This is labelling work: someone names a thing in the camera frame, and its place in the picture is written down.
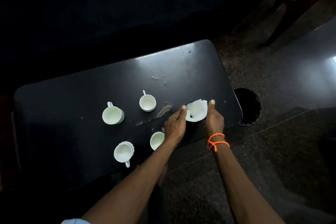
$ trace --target white napkin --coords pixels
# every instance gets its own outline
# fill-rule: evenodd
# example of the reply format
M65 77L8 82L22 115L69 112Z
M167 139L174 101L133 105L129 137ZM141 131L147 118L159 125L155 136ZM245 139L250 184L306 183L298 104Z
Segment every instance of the white napkin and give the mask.
M208 114L208 102L206 100L196 100L187 104L186 120L197 122L203 120Z

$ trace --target black table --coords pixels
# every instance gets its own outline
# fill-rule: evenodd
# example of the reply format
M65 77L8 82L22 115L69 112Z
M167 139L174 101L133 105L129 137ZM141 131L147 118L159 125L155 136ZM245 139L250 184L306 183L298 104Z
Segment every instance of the black table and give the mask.
M156 98L152 112L140 109L143 90ZM135 147L130 160L134 166L152 153L149 139L161 131L168 116L198 99L216 100L225 128L242 119L209 40L23 86L15 93L22 184L42 191L65 191L126 168L113 157L122 141ZM103 122L108 101L124 111L122 123ZM172 105L171 111L156 118L166 105ZM179 147L203 137L202 125L188 122Z

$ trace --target empty cup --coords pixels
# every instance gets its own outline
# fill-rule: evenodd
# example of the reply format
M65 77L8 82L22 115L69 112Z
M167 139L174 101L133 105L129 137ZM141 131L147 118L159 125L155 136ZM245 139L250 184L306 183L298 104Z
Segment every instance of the empty cup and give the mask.
M141 97L139 101L141 109L145 112L153 111L156 107L156 101L154 96L147 95L144 90L142 92L144 93L144 95Z
M165 140L165 134L162 132L155 132L152 137L151 140L149 142L149 144L151 145L151 148L153 150L156 150Z
M134 146L130 142L121 142L114 149L114 158L116 161L125 163L126 167L129 168L129 160L134 154Z
M103 121L106 124L119 124L124 120L124 112L120 108L113 106L111 102L107 102L107 108L103 111Z

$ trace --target speckled floor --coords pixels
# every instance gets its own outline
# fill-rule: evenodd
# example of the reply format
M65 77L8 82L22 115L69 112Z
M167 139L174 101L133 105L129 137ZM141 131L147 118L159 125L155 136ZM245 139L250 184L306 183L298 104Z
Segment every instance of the speckled floor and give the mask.
M264 0L231 35L212 40L232 86L253 90L263 108L257 124L231 128L226 138L286 223L336 223L336 187L323 139L336 127L336 81L328 78L336 74L315 74L325 54L284 48L331 20L336 0L321 0L274 44L259 48L285 10L281 6L266 18L273 1ZM233 223L206 139L173 153L164 190L173 223Z

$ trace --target orange bracelet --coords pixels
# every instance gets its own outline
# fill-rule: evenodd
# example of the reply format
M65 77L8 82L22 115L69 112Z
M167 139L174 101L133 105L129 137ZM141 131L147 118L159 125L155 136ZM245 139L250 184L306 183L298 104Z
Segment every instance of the orange bracelet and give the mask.
M211 138L214 137L214 136L223 136L223 137L225 137L224 134L220 134L220 133L218 133L218 134L213 134L213 135L209 138L209 140L208 140L208 148L209 148L209 150L211 150L211 147L212 147L212 146L215 146L215 152L217 152L217 147L216 147L216 144L217 144L217 143L225 143L225 144L227 144L227 145L229 146L229 148L230 148L230 145L229 145L227 142L225 142L225 141L220 141L220 142L212 142L212 141L210 141Z

